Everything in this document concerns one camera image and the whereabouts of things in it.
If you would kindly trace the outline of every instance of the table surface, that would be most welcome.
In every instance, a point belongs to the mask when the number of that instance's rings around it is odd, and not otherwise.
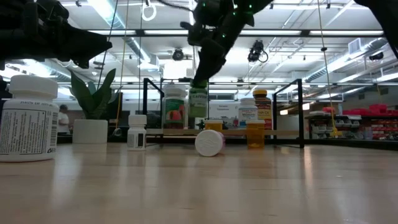
[[[59,145],[0,163],[1,223],[398,223],[398,153],[333,146],[146,152]]]

